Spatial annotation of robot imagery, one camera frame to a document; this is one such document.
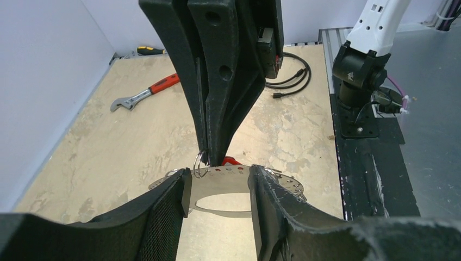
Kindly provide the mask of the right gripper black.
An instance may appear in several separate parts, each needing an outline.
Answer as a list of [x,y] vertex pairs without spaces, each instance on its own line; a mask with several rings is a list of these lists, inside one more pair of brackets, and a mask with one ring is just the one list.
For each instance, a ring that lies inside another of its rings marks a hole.
[[221,165],[265,78],[278,76],[284,45],[281,1],[145,0],[139,6],[180,79],[199,150],[208,149],[211,166]]

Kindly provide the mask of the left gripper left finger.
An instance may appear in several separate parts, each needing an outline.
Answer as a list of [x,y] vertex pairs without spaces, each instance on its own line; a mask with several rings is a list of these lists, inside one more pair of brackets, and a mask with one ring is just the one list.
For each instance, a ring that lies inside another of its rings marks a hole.
[[1,260],[175,260],[192,176],[180,169],[157,187],[88,222],[30,213],[1,215]]

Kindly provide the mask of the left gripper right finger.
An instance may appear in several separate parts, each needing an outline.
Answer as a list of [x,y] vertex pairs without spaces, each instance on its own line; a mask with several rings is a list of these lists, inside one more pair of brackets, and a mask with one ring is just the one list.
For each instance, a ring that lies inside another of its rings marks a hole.
[[258,260],[460,260],[460,221],[331,216],[282,187],[260,165],[248,187]]

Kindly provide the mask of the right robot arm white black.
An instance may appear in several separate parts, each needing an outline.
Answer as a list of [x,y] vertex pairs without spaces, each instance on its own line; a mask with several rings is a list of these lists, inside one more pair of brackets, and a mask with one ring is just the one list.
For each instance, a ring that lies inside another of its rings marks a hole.
[[[233,135],[282,65],[280,1],[140,1],[188,102],[202,161],[220,166]],[[408,1],[368,1],[341,45],[340,101],[363,106],[385,80]]]

